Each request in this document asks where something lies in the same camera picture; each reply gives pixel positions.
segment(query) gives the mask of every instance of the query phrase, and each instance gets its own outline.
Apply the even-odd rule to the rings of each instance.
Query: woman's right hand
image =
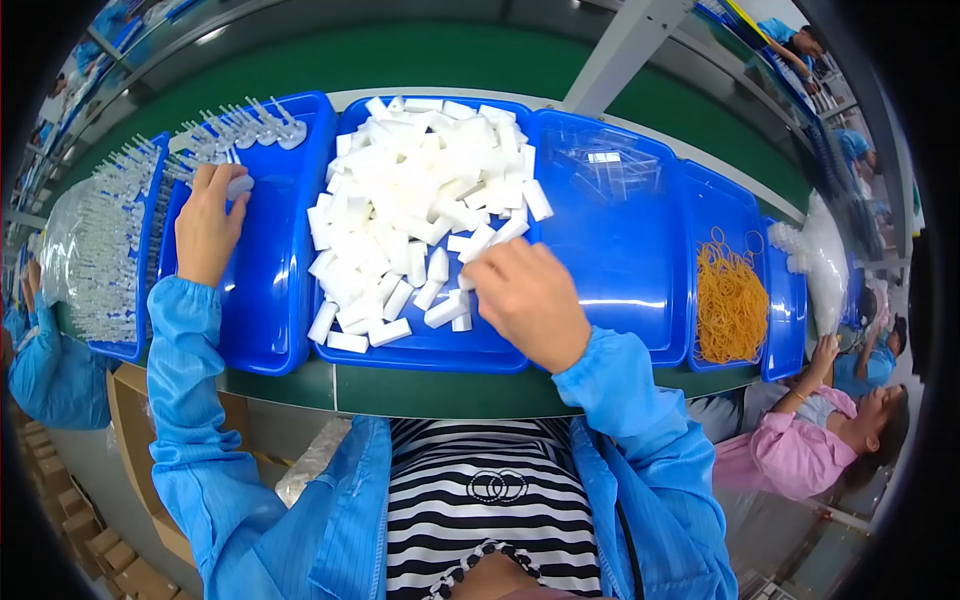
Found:
[[[816,349],[813,350],[813,358],[810,359],[810,376],[823,381],[839,351],[840,344],[837,342],[836,335],[830,333],[821,337]]]

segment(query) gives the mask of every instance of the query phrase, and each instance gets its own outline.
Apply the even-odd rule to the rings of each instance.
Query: blue anti-static jacket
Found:
[[[154,484],[190,540],[204,597],[383,598],[389,420],[354,417],[329,466],[287,510],[260,482],[253,457],[235,451],[239,434],[220,427],[216,292],[171,276],[148,305]],[[593,510],[605,595],[635,597],[619,497],[647,598],[735,598],[726,522],[710,488],[713,446],[686,415],[683,393],[654,385],[637,336],[594,328],[583,358],[553,379],[564,402],[586,413],[572,420],[570,443]]]
[[[10,393],[23,412],[54,429],[103,429],[110,424],[107,370],[119,361],[60,335],[53,310],[34,296],[29,331],[10,365]]]

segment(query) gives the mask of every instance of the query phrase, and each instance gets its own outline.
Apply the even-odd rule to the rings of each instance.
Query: blue sleeve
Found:
[[[613,436],[644,484],[634,494],[644,528],[635,537],[657,539],[688,562],[684,549],[696,548],[705,569],[718,576],[717,597],[736,597],[726,521],[712,492],[713,444],[687,415],[683,391],[654,384],[643,342],[594,327],[584,356],[554,381],[565,404],[582,407],[591,428]]]
[[[216,291],[170,276],[154,286],[147,305],[154,325],[147,360],[156,422],[154,485],[190,540],[206,596],[215,598],[287,508],[260,482],[253,457],[236,451],[240,435],[221,430],[224,409],[214,377],[224,361],[214,349],[221,321]]]
[[[14,356],[10,366],[10,391],[23,412],[46,422],[47,393],[60,363],[62,346],[57,319],[53,310],[43,304],[40,292],[34,294],[34,303],[36,312],[30,314],[30,322],[36,322],[40,331]]]

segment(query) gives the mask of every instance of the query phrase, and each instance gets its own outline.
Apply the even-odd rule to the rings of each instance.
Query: black and white striped shirt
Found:
[[[443,598],[501,551],[545,586],[600,595],[568,420],[393,420],[387,594]]]

